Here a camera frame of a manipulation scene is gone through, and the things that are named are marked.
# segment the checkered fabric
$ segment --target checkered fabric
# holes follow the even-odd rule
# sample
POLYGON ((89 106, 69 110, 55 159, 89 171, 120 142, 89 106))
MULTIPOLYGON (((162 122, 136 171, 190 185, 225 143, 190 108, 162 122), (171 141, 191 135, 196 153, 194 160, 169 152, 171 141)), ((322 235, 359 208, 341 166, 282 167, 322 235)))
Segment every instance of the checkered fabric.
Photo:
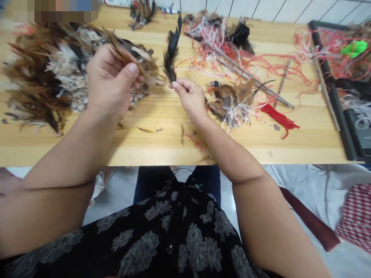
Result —
POLYGON ((371 184, 351 188, 335 234, 371 254, 371 184))

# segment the black feather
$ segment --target black feather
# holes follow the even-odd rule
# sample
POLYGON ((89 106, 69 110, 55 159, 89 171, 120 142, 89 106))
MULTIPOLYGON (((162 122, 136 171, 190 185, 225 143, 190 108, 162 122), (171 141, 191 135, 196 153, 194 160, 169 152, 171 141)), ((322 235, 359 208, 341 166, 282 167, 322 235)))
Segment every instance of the black feather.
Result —
POLYGON ((153 0, 153 2, 152 2, 152 10, 151 10, 150 16, 146 18, 147 24, 152 21, 152 17, 155 14, 155 12, 156 12, 156 3, 155 3, 155 0, 153 0))
POLYGON ((132 19, 135 18, 135 14, 136 14, 136 12, 135 12, 135 6, 134 6, 133 2, 131 1, 131 5, 130 5, 130 16, 131 16, 132 19))
POLYGON ((255 55, 252 47, 248 41, 250 35, 250 28, 246 26, 245 22, 240 22, 237 25, 236 31, 228 37, 229 41, 232 42, 237 48, 242 47, 246 52, 255 55))
POLYGON ((180 32, 182 30, 182 17, 179 14, 178 17, 178 27, 175 31, 169 31, 168 35, 168 46, 167 50, 163 54, 163 67, 164 72, 169 79, 170 83, 176 81, 177 76, 175 74, 175 59, 179 54, 178 41, 180 37, 180 32))

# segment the wooden tabletop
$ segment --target wooden tabletop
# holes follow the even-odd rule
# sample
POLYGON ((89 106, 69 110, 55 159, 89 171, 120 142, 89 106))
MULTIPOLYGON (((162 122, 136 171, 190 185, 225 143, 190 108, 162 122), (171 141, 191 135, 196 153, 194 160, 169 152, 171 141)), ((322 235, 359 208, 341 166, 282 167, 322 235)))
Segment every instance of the wooden tabletop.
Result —
MULTIPOLYGON (((101 7, 96 27, 115 29, 118 36, 129 39, 134 43, 142 43, 152 48, 158 64, 162 63, 163 50, 166 47, 166 38, 169 30, 176 27, 177 15, 157 14, 154 22, 133 32, 128 27, 129 10, 123 8, 101 7)), ((304 25, 265 22, 248 20, 250 27, 250 41, 256 45, 256 55, 288 54, 295 52, 294 33, 304 25)), ((15 39, 15 27, 11 13, 3 15, 0 20, 0 61, 6 61, 11 55, 7 42, 15 39)), ((197 55, 191 47, 191 39, 181 36, 179 40, 180 60, 197 55)), ((272 64, 282 64, 282 59, 267 58, 272 64)), ((307 78, 317 78, 311 64, 303 64, 302 72, 307 78)), ((206 88, 212 78, 190 71, 189 78, 206 88)), ((178 72, 178 77, 186 77, 185 71, 178 72)), ((281 77, 274 77, 272 89, 277 91, 281 77)), ((7 111, 4 103, 8 99, 4 92, 8 79, 0 71, 0 114, 7 111)), ((261 113, 262 120, 258 122, 251 118, 251 127, 244 124, 230 133, 231 137, 247 148, 262 164, 311 164, 311 163, 347 163, 339 134, 335 131, 331 117, 322 98, 321 92, 303 94, 301 108, 298 94, 312 88, 286 80, 281 96, 293 104, 295 111, 287 116, 301 127, 300 130, 290 131, 289 136, 282 140, 284 128, 278 131, 273 124, 277 124, 268 115, 261 113)), ((291 110, 277 105, 280 112, 291 110)), ((67 132, 76 118, 73 114, 68 118, 65 128, 67 132)), ((203 151, 195 147, 195 143, 184 137, 184 146, 180 141, 181 124, 185 133, 192 134, 195 127, 189 123, 178 95, 164 87, 162 92, 142 99, 134 111, 130 112, 123 123, 127 126, 116 132, 110 153, 109 165, 137 166, 137 165, 195 165, 214 164, 208 159, 210 152, 201 134, 194 138, 201 143, 203 151), (162 131, 145 133, 136 128, 162 131)), ((33 127, 19 130, 20 124, 9 121, 9 124, 0 123, 0 166, 32 166, 46 154, 61 138, 56 137, 51 129, 44 127, 39 131, 33 127)))

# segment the person's right hand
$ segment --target person's right hand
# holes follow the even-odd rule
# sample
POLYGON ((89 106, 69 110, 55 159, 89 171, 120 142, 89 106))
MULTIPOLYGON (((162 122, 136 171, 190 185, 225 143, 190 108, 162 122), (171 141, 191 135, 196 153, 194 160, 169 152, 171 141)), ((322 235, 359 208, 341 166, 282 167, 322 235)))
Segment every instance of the person's right hand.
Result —
POLYGON ((169 85, 174 89, 182 102, 182 106, 192 123, 209 117, 205 105, 205 93, 202 87, 190 79, 179 78, 169 85))

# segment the tile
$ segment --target tile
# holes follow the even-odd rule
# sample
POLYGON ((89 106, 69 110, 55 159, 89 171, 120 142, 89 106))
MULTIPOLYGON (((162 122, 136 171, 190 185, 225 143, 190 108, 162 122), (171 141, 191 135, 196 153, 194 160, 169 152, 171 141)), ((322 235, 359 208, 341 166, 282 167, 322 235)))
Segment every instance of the tile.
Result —
POLYGON ((234 0, 229 17, 249 17, 251 18, 257 7, 259 0, 234 0))
POLYGON ((206 9, 210 13, 216 11, 218 15, 228 17, 232 7, 232 2, 233 0, 209 0, 207 1, 206 9))
POLYGON ((354 20, 354 24, 363 23, 363 21, 366 21, 370 16, 371 16, 371 5, 369 5, 362 13, 357 15, 357 17, 354 20))
POLYGON ((338 0, 313 0, 298 18, 296 23, 308 23, 311 20, 320 20, 337 1, 338 0))
POLYGON ((182 12, 198 13, 206 9, 206 0, 180 0, 182 12))
POLYGON ((172 4, 173 10, 180 11, 180 0, 156 0, 156 5, 161 8, 170 8, 172 4))
POLYGON ((273 21, 285 0, 260 0, 253 19, 273 21))
POLYGON ((286 0, 274 21, 295 22, 311 0, 286 0))
POLYGON ((354 1, 338 1, 321 19, 322 22, 339 24, 350 11, 359 5, 354 1))
POLYGON ((339 22, 341 25, 348 25, 357 21, 361 23, 364 19, 371 15, 371 4, 369 3, 360 3, 353 11, 350 12, 343 20, 339 22))

